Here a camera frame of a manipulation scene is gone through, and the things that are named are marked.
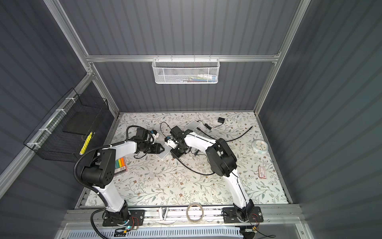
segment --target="white vent grille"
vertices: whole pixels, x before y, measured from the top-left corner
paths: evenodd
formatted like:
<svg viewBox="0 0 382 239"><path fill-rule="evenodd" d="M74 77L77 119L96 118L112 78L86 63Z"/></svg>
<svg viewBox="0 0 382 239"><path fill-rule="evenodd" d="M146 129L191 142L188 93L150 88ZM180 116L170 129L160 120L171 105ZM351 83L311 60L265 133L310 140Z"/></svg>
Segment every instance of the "white vent grille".
<svg viewBox="0 0 382 239"><path fill-rule="evenodd" d="M158 84L216 84L219 59L210 61L152 61L155 82Z"/></svg>
<svg viewBox="0 0 382 239"><path fill-rule="evenodd" d="M101 234L108 238L182 238L182 237L208 237L243 238L240 228L234 226L208 226L208 227L179 227L179 228L139 228L127 233L126 236L114 237L115 229L100 229ZM71 230L67 239L97 239L100 238L92 229Z"/></svg>

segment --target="black power adapter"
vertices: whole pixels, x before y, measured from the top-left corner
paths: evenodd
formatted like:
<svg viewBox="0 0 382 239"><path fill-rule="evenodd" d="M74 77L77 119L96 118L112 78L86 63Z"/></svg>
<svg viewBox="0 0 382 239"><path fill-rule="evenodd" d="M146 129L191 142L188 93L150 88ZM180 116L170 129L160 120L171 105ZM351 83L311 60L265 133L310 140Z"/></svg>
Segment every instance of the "black power adapter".
<svg viewBox="0 0 382 239"><path fill-rule="evenodd" d="M219 119L217 119L217 121L218 121L219 123L224 124L225 118L219 117Z"/></svg>

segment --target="black mounting plate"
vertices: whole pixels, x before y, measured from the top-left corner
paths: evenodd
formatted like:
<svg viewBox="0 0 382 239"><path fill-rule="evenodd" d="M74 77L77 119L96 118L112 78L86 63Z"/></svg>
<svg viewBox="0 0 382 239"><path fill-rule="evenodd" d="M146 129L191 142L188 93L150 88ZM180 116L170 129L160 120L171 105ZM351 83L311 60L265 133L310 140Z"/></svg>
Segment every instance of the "black mounting plate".
<svg viewBox="0 0 382 239"><path fill-rule="evenodd" d="M223 208L222 215L224 218L224 223L241 223L241 221L236 216L236 208L234 207ZM254 207L252 212L248 213L248 216L251 223L262 223L264 221L261 209L258 206Z"/></svg>
<svg viewBox="0 0 382 239"><path fill-rule="evenodd" d="M130 216L136 217L138 219L138 226L142 226L143 220L144 220L144 210L129 210L129 212L130 212ZM137 225L137 219L134 218L134 226ZM132 226L132 225L133 225L133 221L130 219L129 223L126 224L125 226ZM118 225L112 219L108 218L108 219L104 219L102 226L118 226Z"/></svg>

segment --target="floral table surface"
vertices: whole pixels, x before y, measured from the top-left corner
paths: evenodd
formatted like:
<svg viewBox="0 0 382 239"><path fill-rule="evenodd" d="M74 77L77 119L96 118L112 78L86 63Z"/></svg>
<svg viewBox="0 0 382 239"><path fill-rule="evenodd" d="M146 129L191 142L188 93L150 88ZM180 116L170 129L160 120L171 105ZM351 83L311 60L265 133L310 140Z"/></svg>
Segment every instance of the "floral table surface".
<svg viewBox="0 0 382 239"><path fill-rule="evenodd" d="M182 130L192 120L202 120L214 127L219 125L218 117L225 118L223 125L207 130L207 134L230 140L253 128L240 139L228 142L237 157L238 172L245 192L255 204L288 203L274 169L269 153L256 154L251 149L255 139L263 139L256 118L252 112L197 112L197 113L125 113L115 132L112 142L126 138L129 125L139 125L160 133L156 142L163 143L160 123L170 127L179 126ZM135 135L135 129L129 130L129 137ZM170 129L162 124L162 131L167 136ZM182 166L171 154L160 160L154 154L135 159L134 154L125 156L127 172L114 177L114 183L122 198L129 205L188 205L198 202L202 205L232 204L232 195L224 180L218 175L202 176ZM211 173L206 156L183 155L181 161L195 171ZM258 166L265 167L266 179L259 178ZM93 192L89 194L85 206L101 206L102 200Z"/></svg>

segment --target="yellow marker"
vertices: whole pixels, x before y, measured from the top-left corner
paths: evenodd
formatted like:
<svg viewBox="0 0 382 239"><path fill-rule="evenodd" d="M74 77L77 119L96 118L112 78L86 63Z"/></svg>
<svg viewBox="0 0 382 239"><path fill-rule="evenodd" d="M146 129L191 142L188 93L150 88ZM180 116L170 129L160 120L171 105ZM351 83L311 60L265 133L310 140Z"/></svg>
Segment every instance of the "yellow marker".
<svg viewBox="0 0 382 239"><path fill-rule="evenodd" d="M90 140L91 140L91 138L92 138L92 135L93 135L93 132L90 132L90 134L88 135L88 137L87 137L86 140L85 140L84 146L82 146L82 149L81 149L81 151L79 152L80 155L83 155L83 154L85 153L86 148L87 148L87 146L89 145L89 142L90 142Z"/></svg>

